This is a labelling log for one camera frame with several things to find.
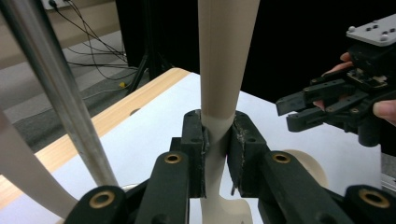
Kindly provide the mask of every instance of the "black stand leg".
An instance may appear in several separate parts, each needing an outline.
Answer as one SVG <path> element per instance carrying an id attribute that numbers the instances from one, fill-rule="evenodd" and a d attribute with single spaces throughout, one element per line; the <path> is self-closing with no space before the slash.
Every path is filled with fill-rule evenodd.
<path id="1" fill-rule="evenodd" d="M 146 68 L 148 68 L 149 79 L 152 80 L 155 77 L 162 74 L 164 71 L 170 69 L 172 65 L 165 60 L 158 50 L 158 20 L 155 20 L 156 14 L 153 11 L 156 7 L 152 2 L 153 0 L 143 0 L 143 23 L 145 32 L 145 54 L 143 55 L 142 61 L 139 64 L 136 75 L 133 82 L 128 88 L 127 95 L 137 89 L 137 86 L 144 75 Z"/>

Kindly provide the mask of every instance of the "power outlet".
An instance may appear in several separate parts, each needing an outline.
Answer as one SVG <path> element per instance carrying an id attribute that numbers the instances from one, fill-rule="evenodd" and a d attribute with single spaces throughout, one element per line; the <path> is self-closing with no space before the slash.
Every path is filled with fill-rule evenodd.
<path id="1" fill-rule="evenodd" d="M 70 5 L 64 0 L 53 0 L 56 3 L 57 8 L 70 7 Z M 41 0 L 43 6 L 46 10 L 53 10 L 54 8 L 50 6 L 50 0 Z"/>

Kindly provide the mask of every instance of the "human hand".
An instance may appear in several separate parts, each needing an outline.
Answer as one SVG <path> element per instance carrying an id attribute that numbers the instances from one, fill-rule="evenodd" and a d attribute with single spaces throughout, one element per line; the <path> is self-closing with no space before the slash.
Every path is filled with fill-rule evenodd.
<path id="1" fill-rule="evenodd" d="M 342 54 L 340 59 L 341 61 L 343 61 L 343 63 L 337 64 L 332 70 L 328 71 L 327 73 L 344 69 L 353 65 L 352 61 L 350 60 L 350 54 L 348 52 Z M 323 101 L 316 101 L 314 102 L 314 105 L 320 107 L 321 109 L 324 109 Z M 396 126 L 396 100 L 376 102 L 373 105 L 373 113 L 377 117 L 385 119 L 389 123 Z"/>

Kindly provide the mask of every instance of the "white table surface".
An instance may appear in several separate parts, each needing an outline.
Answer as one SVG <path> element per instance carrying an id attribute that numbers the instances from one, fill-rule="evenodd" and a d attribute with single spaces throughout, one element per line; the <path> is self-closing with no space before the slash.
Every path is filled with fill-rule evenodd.
<path id="1" fill-rule="evenodd" d="M 142 107 L 101 138 L 110 164 L 121 186 L 149 178 L 156 158 L 169 150 L 172 137 L 181 136 L 183 116 L 200 108 L 200 77 L 189 74 L 176 85 Z M 350 185 L 381 188 L 380 147 L 363 147 L 357 135 L 323 124 L 301 133 L 290 133 L 286 115 L 279 117 L 276 106 L 260 98 L 240 93 L 237 110 L 255 123 L 272 150 L 298 149 L 319 162 L 328 178 L 329 189 L 344 195 Z M 53 172 L 53 176 L 79 199 L 95 184 L 79 156 Z M 231 196 L 232 181 L 224 172 L 220 194 Z M 254 223 L 262 223 L 257 200 L 247 200 Z M 2 224 L 53 224 L 60 218 L 22 195 L 0 211 Z M 191 222 L 201 223 L 199 200 L 191 200 Z"/>

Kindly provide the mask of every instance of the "table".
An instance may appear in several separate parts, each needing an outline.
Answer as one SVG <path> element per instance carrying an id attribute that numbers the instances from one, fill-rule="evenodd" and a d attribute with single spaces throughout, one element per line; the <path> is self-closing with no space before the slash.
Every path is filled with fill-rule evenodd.
<path id="1" fill-rule="evenodd" d="M 199 91 L 199 75 L 172 68 L 92 119 L 121 186 L 140 183 L 149 177 L 156 157 L 169 149 L 171 137 L 181 135 L 183 115 L 200 107 Z M 273 104 L 244 92 L 240 94 L 237 110 L 251 117 L 272 150 L 299 149 L 315 158 L 326 173 L 329 189 L 343 194 L 345 188 L 353 184 L 381 187 L 379 147 L 362 147 L 356 135 L 330 125 L 289 133 L 285 118 L 277 116 Z M 68 136 L 36 155 L 76 198 L 95 187 Z M 221 192 L 225 193 L 222 196 L 233 199 L 235 197 L 227 195 L 231 189 L 227 184 L 231 179 L 226 173 L 221 186 Z M 4 178 L 0 183 L 0 220 L 12 220 L 12 223 L 26 223 L 26 220 L 55 223 L 59 220 L 29 201 Z M 248 202 L 254 220 L 260 223 L 258 211 L 254 210 L 256 201 Z M 191 203 L 191 211 L 195 210 L 199 210 L 196 201 Z M 191 218 L 191 223 L 199 223 L 199 216 Z"/>

